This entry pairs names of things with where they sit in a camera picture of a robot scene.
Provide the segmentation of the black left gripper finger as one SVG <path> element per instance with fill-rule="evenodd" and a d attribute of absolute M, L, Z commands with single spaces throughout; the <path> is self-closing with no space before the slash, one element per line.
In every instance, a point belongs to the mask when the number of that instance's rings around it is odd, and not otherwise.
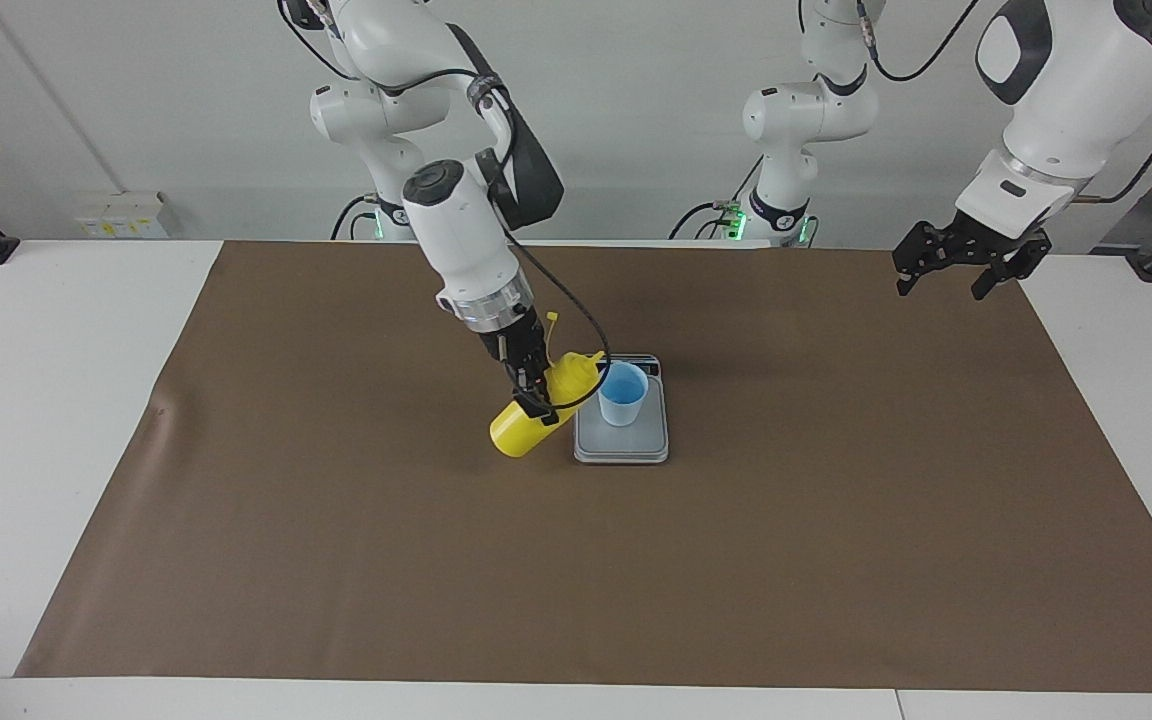
<path fill-rule="evenodd" d="M 915 223 L 914 228 L 905 233 L 905 237 L 899 242 L 899 245 L 892 250 L 890 259 L 893 268 L 899 274 L 896 291 L 901 297 L 909 296 L 923 275 L 940 272 L 948 265 L 943 233 L 938 232 L 929 222 Z"/>
<path fill-rule="evenodd" d="M 1048 240 L 1029 240 L 1006 258 L 1005 255 L 996 255 L 975 279 L 973 300 L 984 300 L 993 288 L 1007 281 L 1023 281 L 1034 272 L 1048 252 Z"/>

